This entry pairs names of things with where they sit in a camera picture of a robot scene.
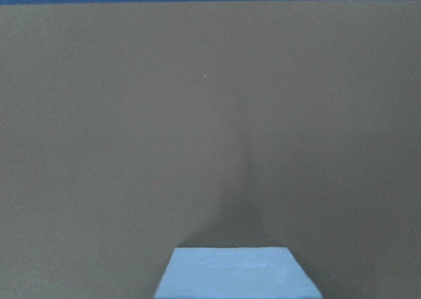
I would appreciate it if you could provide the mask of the light blue foam block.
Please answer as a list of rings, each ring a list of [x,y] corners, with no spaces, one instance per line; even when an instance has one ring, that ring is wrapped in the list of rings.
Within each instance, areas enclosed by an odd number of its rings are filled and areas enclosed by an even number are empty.
[[[321,298],[285,247],[176,248],[155,298]]]

